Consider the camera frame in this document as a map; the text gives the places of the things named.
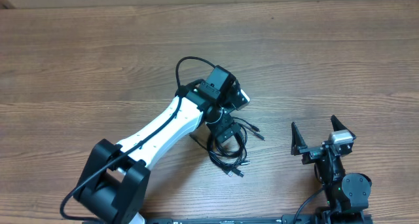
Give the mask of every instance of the table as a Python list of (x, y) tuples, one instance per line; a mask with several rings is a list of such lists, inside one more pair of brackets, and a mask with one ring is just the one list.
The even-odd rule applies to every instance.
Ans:
[[(346, 171), (373, 181), (367, 213), (419, 222), (417, 0), (0, 10), (0, 222), (70, 223), (58, 207), (93, 146), (160, 114), (184, 56), (237, 76), (252, 102), (235, 115), (266, 141), (249, 137), (240, 178), (183, 138), (152, 171), (146, 217), (295, 213), (319, 184), (290, 155), (291, 122), (319, 145), (335, 114), (357, 135)], [(189, 60), (181, 80), (210, 71)], [(88, 214), (75, 201), (66, 210)]]

